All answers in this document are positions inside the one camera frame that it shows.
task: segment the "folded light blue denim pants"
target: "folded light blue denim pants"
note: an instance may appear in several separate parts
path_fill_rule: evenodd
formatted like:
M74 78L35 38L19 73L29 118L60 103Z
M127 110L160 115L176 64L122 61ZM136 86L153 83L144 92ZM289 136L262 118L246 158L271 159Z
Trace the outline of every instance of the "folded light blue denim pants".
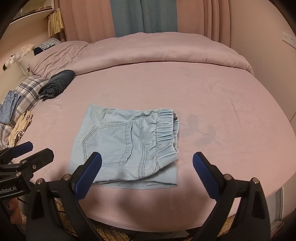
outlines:
M75 138L69 172L102 155L94 182L120 188L177 185L178 118L173 110L122 110L90 104Z
M0 123L11 124L13 113L19 101L19 95L14 90L10 90L0 106Z

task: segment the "plush toy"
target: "plush toy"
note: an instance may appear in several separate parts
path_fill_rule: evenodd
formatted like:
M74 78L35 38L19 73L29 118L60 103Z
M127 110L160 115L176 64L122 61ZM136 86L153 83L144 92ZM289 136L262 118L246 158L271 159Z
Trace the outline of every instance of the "plush toy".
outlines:
M34 45L33 44L28 44L25 45L24 47L22 47L22 51L21 52L17 52L15 55L11 55L6 61L5 64L3 65L3 70L8 69L10 66L13 65L13 63L19 59L21 59L23 56L25 56L26 54L28 54L29 52L31 52L34 49Z

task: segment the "yellow fringe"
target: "yellow fringe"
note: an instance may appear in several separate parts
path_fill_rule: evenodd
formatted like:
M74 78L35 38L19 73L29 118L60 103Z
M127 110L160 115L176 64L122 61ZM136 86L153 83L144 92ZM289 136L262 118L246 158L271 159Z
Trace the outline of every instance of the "yellow fringe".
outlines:
M61 16L61 11L58 8L48 16L48 37L51 37L64 29L64 24Z

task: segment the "electrical socket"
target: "electrical socket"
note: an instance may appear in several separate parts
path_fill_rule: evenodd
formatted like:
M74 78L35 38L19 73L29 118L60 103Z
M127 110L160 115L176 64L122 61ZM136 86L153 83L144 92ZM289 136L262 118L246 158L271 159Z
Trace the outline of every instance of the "electrical socket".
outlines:
M289 34L285 33L285 32L283 32L283 41L296 49L296 41L295 41L295 39L293 37L291 37Z

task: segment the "screw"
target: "screw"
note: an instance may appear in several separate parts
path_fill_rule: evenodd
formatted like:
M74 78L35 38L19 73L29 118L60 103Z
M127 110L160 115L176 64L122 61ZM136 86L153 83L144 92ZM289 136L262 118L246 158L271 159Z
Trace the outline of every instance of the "screw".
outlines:
M230 174L225 174L225 175L224 175L224 178L225 178L227 181L229 181L229 180L232 179L232 176L231 176Z
M71 178L71 175L70 174L66 174L66 175L63 176L63 179L65 181L68 181L70 178Z
M257 184L257 183L259 183L259 180L258 180L258 178L255 178L255 177L254 177L254 178L252 178L252 181L253 181L253 183L256 183L256 184Z
M43 178L39 178L37 181L36 181L36 184L41 184L43 183L44 179Z

